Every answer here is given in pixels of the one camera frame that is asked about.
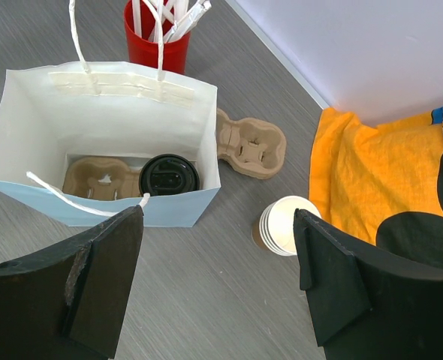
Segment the light blue paper bag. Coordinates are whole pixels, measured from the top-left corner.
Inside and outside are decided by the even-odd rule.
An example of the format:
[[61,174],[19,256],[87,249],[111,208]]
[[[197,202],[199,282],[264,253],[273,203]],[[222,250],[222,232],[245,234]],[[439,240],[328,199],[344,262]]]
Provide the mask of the light blue paper bag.
[[[70,227],[93,227],[141,205],[148,227],[192,227],[218,192],[217,88],[124,61],[84,58],[8,70],[0,103],[0,192]],[[194,162],[196,191],[106,201],[62,193],[76,155]]]

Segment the cardboard cup carrier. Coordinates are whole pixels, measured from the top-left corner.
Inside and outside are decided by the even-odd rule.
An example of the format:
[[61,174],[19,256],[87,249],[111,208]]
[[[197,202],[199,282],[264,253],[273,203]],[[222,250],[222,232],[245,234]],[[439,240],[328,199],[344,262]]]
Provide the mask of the cardboard cup carrier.
[[89,200],[114,201],[139,198],[140,172],[113,157],[83,157],[67,169],[64,194]]

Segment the black coffee cup lid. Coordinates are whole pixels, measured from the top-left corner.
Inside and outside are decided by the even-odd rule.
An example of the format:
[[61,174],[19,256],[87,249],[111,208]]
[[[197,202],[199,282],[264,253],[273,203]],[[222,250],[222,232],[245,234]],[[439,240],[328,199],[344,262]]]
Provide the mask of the black coffee cup lid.
[[170,196],[198,191],[200,176],[195,166],[184,157],[161,154],[143,166],[138,184],[142,195]]

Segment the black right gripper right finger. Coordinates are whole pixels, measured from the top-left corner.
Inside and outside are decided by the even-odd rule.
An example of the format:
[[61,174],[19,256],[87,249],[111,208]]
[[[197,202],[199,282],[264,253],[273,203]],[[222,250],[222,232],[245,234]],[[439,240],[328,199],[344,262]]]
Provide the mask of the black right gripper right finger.
[[443,359],[443,269],[294,212],[300,288],[328,359]]

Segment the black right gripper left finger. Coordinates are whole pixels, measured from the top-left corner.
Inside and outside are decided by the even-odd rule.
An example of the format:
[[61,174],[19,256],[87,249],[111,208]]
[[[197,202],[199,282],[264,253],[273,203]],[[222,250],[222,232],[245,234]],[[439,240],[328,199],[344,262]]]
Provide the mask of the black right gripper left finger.
[[143,210],[0,264],[0,359],[113,359],[143,237]]

